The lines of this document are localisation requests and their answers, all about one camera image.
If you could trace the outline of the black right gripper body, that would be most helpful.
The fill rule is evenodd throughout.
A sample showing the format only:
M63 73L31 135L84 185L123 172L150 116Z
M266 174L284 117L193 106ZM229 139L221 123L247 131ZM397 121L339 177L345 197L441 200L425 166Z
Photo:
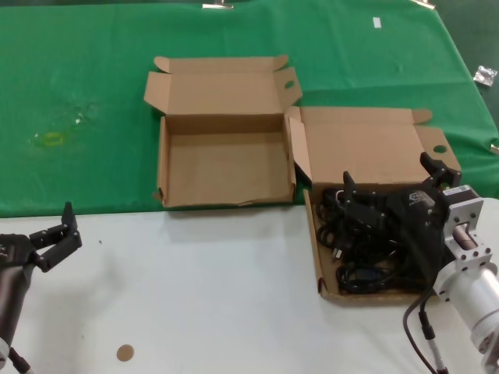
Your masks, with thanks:
M429 285L448 263L444 223L448 218L439 188L411 185L388 193L388 210L398 225L402 242Z

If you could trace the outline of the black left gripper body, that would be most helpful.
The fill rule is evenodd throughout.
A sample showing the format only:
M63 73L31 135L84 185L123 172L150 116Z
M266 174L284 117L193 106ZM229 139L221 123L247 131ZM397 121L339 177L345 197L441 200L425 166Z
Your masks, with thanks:
M32 273L37 250L26 235L1 234L1 273Z

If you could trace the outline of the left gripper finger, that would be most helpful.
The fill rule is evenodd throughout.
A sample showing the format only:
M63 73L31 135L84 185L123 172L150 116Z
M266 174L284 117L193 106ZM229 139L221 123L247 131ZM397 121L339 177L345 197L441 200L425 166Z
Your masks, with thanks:
M48 251L39 255L37 258L37 266L43 271L48 272L61 261L72 255L77 249L82 246L80 233L74 231L64 237L60 242L53 245Z
M75 246L78 246L79 231L72 204L65 203L60 225L33 233L29 235L29 238L34 246L57 245L66 239L70 239Z

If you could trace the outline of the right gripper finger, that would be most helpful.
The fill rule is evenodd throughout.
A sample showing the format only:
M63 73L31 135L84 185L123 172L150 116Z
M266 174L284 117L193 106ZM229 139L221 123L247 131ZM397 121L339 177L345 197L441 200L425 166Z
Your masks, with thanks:
M388 233L386 216L388 194L358 189L352 176L343 172L344 215L377 235Z
M426 187L445 190L460 186L461 172L448 167L442 160L433 159L428 153L423 152L419 161L428 174L422 182Z

